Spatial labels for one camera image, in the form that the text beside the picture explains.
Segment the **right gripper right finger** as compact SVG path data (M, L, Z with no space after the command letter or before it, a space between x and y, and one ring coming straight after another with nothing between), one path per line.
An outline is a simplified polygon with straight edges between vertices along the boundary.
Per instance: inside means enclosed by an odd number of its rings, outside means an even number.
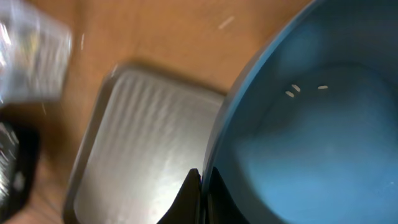
M207 193L206 223L248 224L232 199L219 171L213 168Z

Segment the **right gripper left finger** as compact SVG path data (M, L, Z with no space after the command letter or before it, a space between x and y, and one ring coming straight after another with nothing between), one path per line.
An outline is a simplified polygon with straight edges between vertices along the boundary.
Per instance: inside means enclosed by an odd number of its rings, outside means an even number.
M190 169L172 205L158 224L197 224L199 222L201 176Z

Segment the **dark blue plate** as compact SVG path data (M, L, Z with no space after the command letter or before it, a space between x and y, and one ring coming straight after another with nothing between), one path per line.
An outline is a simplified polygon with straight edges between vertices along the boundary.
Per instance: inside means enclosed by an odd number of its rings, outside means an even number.
M397 1L314 1L242 71L213 168L249 223L397 222Z

